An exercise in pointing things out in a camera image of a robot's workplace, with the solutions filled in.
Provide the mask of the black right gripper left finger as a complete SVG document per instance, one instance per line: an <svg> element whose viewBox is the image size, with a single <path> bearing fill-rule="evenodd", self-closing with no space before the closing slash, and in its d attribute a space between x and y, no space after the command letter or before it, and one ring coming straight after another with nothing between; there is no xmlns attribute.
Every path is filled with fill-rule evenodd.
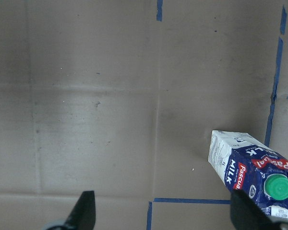
<svg viewBox="0 0 288 230"><path fill-rule="evenodd" d="M93 230L96 224L94 191L83 191L63 223L62 230Z"/></svg>

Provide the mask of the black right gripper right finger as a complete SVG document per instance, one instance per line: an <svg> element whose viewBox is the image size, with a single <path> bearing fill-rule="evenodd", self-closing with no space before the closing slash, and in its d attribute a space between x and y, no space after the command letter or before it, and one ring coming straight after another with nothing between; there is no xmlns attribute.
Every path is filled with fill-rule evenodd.
<svg viewBox="0 0 288 230"><path fill-rule="evenodd" d="M268 217L242 190L231 192L230 220L237 230L288 230L288 220Z"/></svg>

